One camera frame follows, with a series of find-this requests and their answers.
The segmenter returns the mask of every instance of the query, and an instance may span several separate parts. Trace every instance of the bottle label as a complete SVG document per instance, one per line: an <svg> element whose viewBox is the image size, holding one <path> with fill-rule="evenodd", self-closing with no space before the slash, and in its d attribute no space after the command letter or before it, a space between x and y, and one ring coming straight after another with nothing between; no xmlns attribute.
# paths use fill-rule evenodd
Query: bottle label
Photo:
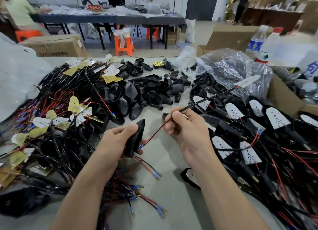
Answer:
<svg viewBox="0 0 318 230"><path fill-rule="evenodd" d="M263 42L256 42L256 41L250 41L247 49L250 51L259 51L260 46L263 44Z"/></svg>
<svg viewBox="0 0 318 230"><path fill-rule="evenodd" d="M259 63L268 63L273 54L273 52L259 51L257 53L255 61Z"/></svg>

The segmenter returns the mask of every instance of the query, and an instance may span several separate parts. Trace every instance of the red and white bottle label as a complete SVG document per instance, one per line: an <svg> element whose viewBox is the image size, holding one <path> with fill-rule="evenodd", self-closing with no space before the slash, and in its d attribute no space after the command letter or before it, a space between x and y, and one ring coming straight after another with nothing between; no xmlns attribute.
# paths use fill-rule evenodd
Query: red and white bottle label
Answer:
<svg viewBox="0 0 318 230"><path fill-rule="evenodd" d="M273 54L273 52L259 51L257 53L255 61L258 63L268 63Z"/></svg>

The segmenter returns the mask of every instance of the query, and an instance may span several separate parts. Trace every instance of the water bottle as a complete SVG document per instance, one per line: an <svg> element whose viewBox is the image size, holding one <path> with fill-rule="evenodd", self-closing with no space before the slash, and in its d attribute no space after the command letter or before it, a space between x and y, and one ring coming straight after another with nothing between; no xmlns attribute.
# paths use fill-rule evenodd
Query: water bottle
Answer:
<svg viewBox="0 0 318 230"><path fill-rule="evenodd" d="M268 63L279 44L279 37L283 31L283 27L275 27L273 33L264 41L256 54L255 62Z"/></svg>
<svg viewBox="0 0 318 230"><path fill-rule="evenodd" d="M255 59L256 53L260 50L261 45L266 39L267 29L268 26L260 26L259 30L254 34L246 49L246 55L248 55L252 60Z"/></svg>

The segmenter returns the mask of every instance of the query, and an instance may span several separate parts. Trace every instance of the person in light green shirt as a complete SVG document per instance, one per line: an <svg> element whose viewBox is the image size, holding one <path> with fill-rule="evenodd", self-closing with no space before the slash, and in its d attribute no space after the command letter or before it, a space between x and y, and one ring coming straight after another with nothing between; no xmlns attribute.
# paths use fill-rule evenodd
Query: person in light green shirt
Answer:
<svg viewBox="0 0 318 230"><path fill-rule="evenodd" d="M50 33L40 23L35 23L30 14L34 14L34 9L27 0L4 0L7 10L9 11L16 26L22 30L37 30L43 36Z"/></svg>

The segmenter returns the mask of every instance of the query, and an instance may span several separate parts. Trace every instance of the forearm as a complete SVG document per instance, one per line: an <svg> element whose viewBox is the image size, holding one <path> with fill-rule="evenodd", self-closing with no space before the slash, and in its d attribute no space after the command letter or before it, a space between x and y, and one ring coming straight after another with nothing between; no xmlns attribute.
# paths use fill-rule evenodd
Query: forearm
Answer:
<svg viewBox="0 0 318 230"><path fill-rule="evenodd" d="M268 226L229 176L213 149L192 166L216 230L268 230Z"/></svg>
<svg viewBox="0 0 318 230"><path fill-rule="evenodd" d="M111 174L96 175L84 167L66 195L50 230L95 230L104 186Z"/></svg>

